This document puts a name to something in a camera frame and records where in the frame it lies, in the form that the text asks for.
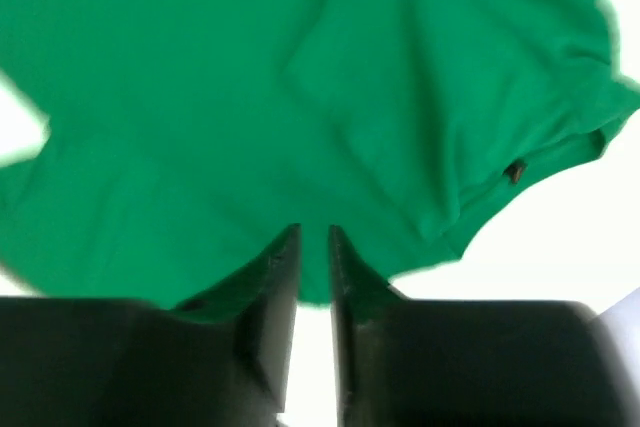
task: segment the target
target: green garment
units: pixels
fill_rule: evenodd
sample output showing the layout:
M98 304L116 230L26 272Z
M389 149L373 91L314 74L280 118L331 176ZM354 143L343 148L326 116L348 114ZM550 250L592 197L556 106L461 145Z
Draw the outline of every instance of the green garment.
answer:
M387 277L459 259L640 106L597 1L0 0L0 68L52 132L0 171L0 259L164 307L293 222L303 301L330 224Z

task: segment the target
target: green fabric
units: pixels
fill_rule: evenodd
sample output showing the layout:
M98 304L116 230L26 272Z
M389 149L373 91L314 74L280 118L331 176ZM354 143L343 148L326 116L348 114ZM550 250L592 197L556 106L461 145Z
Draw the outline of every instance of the green fabric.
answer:
M52 131L0 171L0 259L166 307L293 222L303 301L330 224L386 277L459 259L640 106L597 1L0 0L0 68Z

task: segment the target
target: white surface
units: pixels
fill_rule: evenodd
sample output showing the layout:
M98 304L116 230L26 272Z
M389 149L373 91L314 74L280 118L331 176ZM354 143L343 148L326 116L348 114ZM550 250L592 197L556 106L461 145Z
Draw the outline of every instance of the white surface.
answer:
M622 74L640 81L638 1L612 2ZM0 78L0 166L34 155L45 138L43 119L35 120L26 99L11 90ZM481 231L462 262L403 276L395 285L414 297L573 299L603 312L640 286L638 155L640 114L602 160L516 199ZM0 275L0 294L25 289ZM298 309L282 420L292 427L336 425L333 373L328 310Z

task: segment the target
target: small dark object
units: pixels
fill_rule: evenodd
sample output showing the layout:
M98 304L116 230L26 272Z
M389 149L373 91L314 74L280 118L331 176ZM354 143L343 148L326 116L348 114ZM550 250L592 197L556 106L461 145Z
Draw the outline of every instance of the small dark object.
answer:
M513 164L507 167L507 170L505 170L504 173L509 176L512 184L517 184L520 182L525 170L527 170L527 164L522 160L516 160Z
M410 300L330 251L341 427L629 425L584 306Z
M0 299L3 427L274 427L283 410L299 227L173 310Z

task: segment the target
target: green cloth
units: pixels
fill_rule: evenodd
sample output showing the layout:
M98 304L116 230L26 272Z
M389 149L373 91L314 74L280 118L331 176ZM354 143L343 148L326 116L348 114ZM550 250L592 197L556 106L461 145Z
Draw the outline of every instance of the green cloth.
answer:
M386 277L459 259L640 106L597 1L0 0L0 68L52 132L0 170L0 259L166 307L293 222L303 301L330 224Z

